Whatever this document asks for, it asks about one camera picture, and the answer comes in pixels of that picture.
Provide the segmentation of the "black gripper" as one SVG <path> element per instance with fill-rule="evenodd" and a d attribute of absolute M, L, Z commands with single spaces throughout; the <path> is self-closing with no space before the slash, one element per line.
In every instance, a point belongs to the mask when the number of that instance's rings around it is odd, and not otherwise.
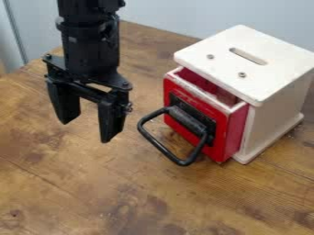
<path fill-rule="evenodd" d="M 100 141 L 108 143 L 122 131 L 132 111 L 132 85 L 118 74 L 118 19 L 90 21 L 55 19 L 63 56 L 45 55 L 46 87 L 58 121 L 65 125 L 81 113 L 80 98 L 97 103 Z"/>

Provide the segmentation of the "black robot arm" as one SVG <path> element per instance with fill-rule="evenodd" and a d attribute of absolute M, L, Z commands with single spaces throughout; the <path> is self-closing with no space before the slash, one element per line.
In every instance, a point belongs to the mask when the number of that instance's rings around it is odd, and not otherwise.
<path fill-rule="evenodd" d="M 45 54 L 46 88 L 54 114 L 66 124 L 81 114 L 80 100 L 97 104 L 100 141 L 122 131 L 130 111 L 130 82 L 118 74 L 117 11 L 125 0 L 57 0 L 55 28 L 62 56 Z"/>

